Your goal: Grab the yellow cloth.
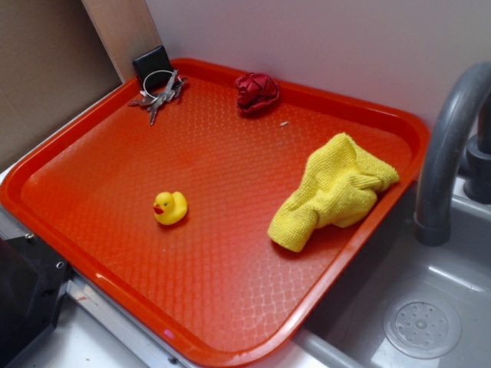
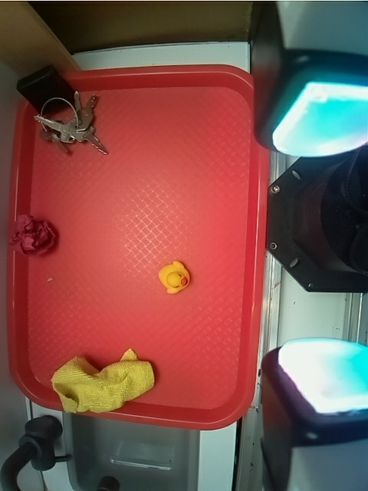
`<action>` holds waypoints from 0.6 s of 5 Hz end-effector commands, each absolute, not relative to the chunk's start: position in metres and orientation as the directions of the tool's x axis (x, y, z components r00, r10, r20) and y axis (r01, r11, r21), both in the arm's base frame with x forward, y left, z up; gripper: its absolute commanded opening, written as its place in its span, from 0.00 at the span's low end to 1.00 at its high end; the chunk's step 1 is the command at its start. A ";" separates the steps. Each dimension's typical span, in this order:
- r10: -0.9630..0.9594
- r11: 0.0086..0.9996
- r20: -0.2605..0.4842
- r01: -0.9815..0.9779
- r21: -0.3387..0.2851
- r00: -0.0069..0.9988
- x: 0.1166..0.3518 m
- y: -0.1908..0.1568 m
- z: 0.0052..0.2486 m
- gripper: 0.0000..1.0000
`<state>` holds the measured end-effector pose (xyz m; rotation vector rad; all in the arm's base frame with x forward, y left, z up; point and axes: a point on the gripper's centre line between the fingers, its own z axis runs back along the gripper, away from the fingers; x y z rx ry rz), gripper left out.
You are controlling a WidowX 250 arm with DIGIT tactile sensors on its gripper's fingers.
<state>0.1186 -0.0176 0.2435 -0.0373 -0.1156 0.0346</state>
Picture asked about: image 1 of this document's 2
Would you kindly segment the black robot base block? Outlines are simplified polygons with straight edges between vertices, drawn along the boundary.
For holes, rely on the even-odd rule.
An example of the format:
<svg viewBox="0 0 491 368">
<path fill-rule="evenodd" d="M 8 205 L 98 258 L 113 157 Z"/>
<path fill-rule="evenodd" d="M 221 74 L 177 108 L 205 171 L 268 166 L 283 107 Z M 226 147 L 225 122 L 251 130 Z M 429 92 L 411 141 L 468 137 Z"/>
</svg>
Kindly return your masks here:
<svg viewBox="0 0 491 368">
<path fill-rule="evenodd" d="M 13 367 L 58 324 L 71 266 L 35 235 L 1 240 L 1 366 Z"/>
</svg>

